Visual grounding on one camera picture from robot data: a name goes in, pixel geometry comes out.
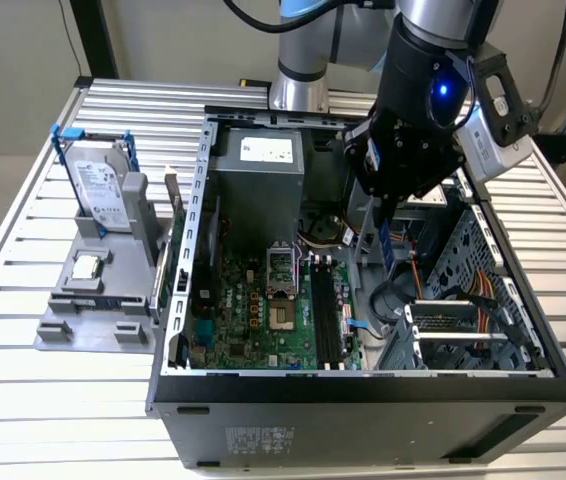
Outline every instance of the blue drive bracket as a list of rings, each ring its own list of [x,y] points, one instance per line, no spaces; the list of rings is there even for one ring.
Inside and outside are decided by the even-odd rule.
[[[77,203],[79,204],[79,211],[82,217],[87,217],[88,215],[81,204],[79,193],[76,190],[76,186],[74,185],[73,176],[70,172],[69,166],[65,159],[65,148],[70,146],[73,142],[79,140],[93,140],[93,141],[109,141],[109,142],[116,142],[119,140],[123,140],[125,142],[125,146],[127,148],[128,154],[128,166],[131,172],[139,172],[139,162],[136,156],[136,143],[134,141],[134,136],[129,130],[126,130],[123,135],[108,135],[108,134],[100,134],[100,133],[87,133],[83,128],[76,128],[76,127],[66,127],[61,132],[61,127],[58,124],[53,124],[50,128],[50,140],[52,142],[52,146],[56,151],[56,154],[59,158],[59,163],[63,165],[65,171],[67,172],[68,178],[70,180],[70,185],[72,185],[72,191],[74,192],[74,197],[76,198]],[[99,222],[94,220],[94,223],[98,226],[99,236],[103,238],[107,233],[107,229],[103,227]]]

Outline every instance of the metal case frame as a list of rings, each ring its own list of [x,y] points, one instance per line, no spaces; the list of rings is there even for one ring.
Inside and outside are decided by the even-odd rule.
[[[520,292],[553,377],[488,377],[480,371],[419,376],[410,371],[273,375],[181,370],[175,375],[174,366],[184,365],[188,348],[179,333],[191,328],[186,310],[198,216],[218,129],[222,125],[338,129],[356,121],[225,108],[206,108],[206,113],[178,282],[148,392],[148,408],[163,419],[186,467],[485,463],[566,415],[566,359],[489,196],[471,179],[474,196],[469,200],[480,207],[492,230],[504,271]],[[276,449],[274,436],[282,439]]]

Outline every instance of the ram slot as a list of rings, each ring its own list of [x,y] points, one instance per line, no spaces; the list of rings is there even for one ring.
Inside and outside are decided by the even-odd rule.
[[[313,264],[310,281],[317,365],[319,368],[327,368],[327,364],[330,369],[338,369],[341,361],[339,323],[336,315],[334,281],[329,265]]]

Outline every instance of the black frame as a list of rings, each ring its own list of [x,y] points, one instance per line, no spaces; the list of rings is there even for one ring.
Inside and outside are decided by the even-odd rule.
[[[92,77],[118,79],[101,0],[70,0],[70,5]]]

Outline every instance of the green circuit board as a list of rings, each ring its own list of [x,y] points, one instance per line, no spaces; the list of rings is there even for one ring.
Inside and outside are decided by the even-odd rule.
[[[228,255],[222,262],[214,340],[205,352],[205,368],[316,369],[309,262],[298,262],[299,288],[294,300],[266,298],[265,259]],[[333,279],[335,288],[347,285],[349,289],[344,266],[333,269]],[[351,299],[343,300],[351,306]],[[338,309],[341,328],[342,307]],[[283,317],[281,323],[277,323],[277,312]],[[203,358],[199,357],[198,363],[203,363]],[[352,354],[343,363],[345,368],[360,369],[356,335]]]

